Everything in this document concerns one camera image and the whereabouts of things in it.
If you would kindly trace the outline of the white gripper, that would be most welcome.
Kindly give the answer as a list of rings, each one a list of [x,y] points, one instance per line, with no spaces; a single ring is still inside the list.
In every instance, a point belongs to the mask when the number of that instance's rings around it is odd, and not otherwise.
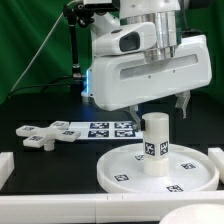
[[[125,108],[136,131],[142,130],[137,104],[176,94],[175,107],[187,115],[190,91],[212,78],[206,37],[184,38],[171,59],[147,62],[140,53],[99,57],[89,72],[89,92],[96,105],[113,111]]]

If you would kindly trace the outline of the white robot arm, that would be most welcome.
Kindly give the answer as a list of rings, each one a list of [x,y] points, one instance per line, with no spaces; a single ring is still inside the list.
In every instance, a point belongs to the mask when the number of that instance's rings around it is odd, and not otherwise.
[[[86,94],[101,109],[127,110],[141,128],[138,105],[170,95],[185,110],[190,91],[212,78],[206,36],[182,35],[179,0],[83,0],[94,13]]]

